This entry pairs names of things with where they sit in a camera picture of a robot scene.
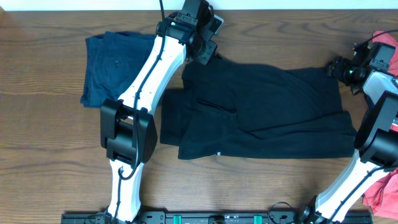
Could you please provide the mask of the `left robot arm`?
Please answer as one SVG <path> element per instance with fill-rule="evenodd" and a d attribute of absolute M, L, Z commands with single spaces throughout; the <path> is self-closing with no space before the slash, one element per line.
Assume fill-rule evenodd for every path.
<path fill-rule="evenodd" d="M 132 223 L 141 208 L 144 164 L 157 144 L 154 114 L 175 71 L 186 60 L 206 65 L 214 56 L 214 34 L 223 24 L 206 0 L 185 1 L 180 12 L 162 16 L 152 51 L 130 87 L 100 110 L 101 146 L 113 174 L 105 223 Z"/>

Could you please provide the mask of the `black polo shirt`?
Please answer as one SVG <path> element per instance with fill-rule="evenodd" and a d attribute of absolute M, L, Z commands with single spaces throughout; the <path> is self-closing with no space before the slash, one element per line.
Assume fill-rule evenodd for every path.
<path fill-rule="evenodd" d="M 162 99 L 160 141 L 178 158 L 327 159 L 354 152 L 350 114 L 323 68 L 189 63 Z"/>

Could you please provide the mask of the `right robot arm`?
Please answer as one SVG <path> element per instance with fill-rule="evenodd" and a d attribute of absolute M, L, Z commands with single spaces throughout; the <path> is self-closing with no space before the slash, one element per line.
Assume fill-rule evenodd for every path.
<path fill-rule="evenodd" d="M 389 72 L 395 51 L 393 45 L 367 40 L 354 46 L 353 59 L 336 58 L 328 67 L 329 76 L 364 94 L 369 109 L 349 164 L 295 223 L 372 223 L 370 213 L 350 208 L 372 184 L 397 169 L 397 77 Z"/>

